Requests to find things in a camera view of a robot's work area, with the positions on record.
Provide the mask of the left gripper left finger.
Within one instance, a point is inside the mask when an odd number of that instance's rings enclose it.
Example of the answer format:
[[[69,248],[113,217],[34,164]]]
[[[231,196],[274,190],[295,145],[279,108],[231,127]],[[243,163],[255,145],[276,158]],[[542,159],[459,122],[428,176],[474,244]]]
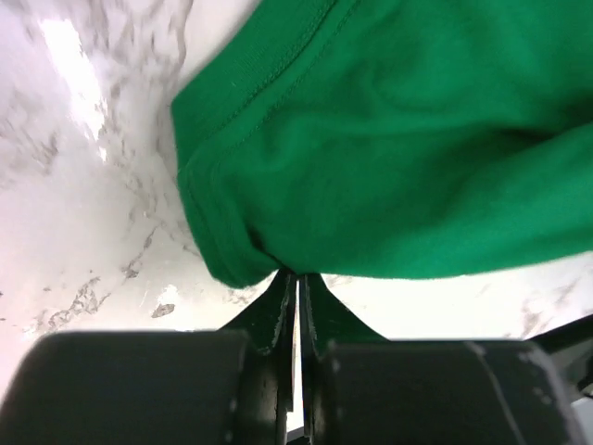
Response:
[[[267,289],[222,329],[246,338],[233,400],[229,444],[285,444],[294,402],[297,278],[278,272]]]

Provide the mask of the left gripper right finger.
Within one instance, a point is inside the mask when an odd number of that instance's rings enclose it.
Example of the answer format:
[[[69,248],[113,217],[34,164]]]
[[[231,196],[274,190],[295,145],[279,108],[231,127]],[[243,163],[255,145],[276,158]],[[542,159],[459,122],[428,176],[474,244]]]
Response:
[[[322,388],[322,358],[332,343],[358,344],[386,342],[388,339],[365,324],[335,296],[322,276],[304,274],[298,278],[301,341],[301,374],[304,433],[314,438],[314,396]]]

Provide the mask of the green t shirt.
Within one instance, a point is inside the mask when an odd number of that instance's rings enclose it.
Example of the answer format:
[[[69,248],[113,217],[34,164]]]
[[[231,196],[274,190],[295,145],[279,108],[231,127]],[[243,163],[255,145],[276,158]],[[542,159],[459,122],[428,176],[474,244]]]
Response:
[[[263,1],[171,114],[186,219],[227,286],[592,248],[588,1]]]

